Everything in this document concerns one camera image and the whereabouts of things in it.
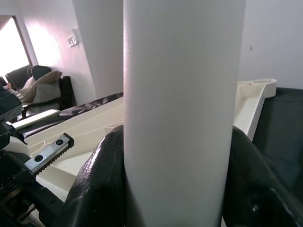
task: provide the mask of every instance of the bright window light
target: bright window light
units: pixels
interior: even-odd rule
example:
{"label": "bright window light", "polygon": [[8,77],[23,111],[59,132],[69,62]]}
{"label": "bright window light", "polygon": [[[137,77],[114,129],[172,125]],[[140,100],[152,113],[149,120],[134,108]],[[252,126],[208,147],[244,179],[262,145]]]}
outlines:
{"label": "bright window light", "polygon": [[28,64],[27,54],[14,18],[11,18],[0,30],[0,76],[6,80],[7,73]]}

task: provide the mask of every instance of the black mechanical part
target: black mechanical part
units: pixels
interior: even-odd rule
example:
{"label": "black mechanical part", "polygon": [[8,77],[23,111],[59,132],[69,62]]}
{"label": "black mechanical part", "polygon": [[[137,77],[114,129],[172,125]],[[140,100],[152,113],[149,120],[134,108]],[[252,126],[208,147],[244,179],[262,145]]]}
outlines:
{"label": "black mechanical part", "polygon": [[20,100],[0,86],[0,150],[9,144],[11,132],[13,136],[21,137],[21,141],[24,142],[23,136],[5,123],[20,115],[21,109]]}
{"label": "black mechanical part", "polygon": [[123,126],[119,126],[81,168],[54,227],[125,225],[123,151]]}
{"label": "black mechanical part", "polygon": [[[30,214],[33,208],[39,211],[40,221],[52,227],[63,202],[35,180],[35,176],[24,166],[30,159],[25,154],[0,151],[0,214],[7,216],[6,226],[13,219],[15,226]],[[0,226],[5,226],[0,219]]]}
{"label": "black mechanical part", "polygon": [[39,211],[40,221],[46,227],[53,227],[53,223],[63,207],[63,202],[37,181],[26,185],[24,193],[26,198],[33,202]]}
{"label": "black mechanical part", "polygon": [[227,227],[303,227],[303,205],[236,127],[232,132],[223,218]]}

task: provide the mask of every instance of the ceiling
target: ceiling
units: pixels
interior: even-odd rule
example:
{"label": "ceiling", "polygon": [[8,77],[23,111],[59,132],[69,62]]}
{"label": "ceiling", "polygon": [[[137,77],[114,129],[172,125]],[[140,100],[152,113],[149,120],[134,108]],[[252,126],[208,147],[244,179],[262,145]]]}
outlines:
{"label": "ceiling", "polygon": [[6,25],[10,18],[11,16],[0,15],[0,30]]}

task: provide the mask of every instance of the wall switch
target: wall switch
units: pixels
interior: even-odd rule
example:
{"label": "wall switch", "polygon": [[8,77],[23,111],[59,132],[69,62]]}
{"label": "wall switch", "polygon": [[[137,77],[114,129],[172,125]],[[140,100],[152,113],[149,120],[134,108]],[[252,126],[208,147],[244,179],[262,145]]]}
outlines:
{"label": "wall switch", "polygon": [[70,37],[68,37],[68,46],[69,47],[75,46],[79,43],[76,31],[74,29],[72,31],[73,31],[73,34]]}

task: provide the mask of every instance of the white pillar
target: white pillar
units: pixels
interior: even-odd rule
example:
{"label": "white pillar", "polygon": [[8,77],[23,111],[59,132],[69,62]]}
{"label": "white pillar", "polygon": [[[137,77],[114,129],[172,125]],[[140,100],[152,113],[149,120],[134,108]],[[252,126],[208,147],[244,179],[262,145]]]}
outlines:
{"label": "white pillar", "polygon": [[244,8],[124,0],[128,227],[219,226]]}

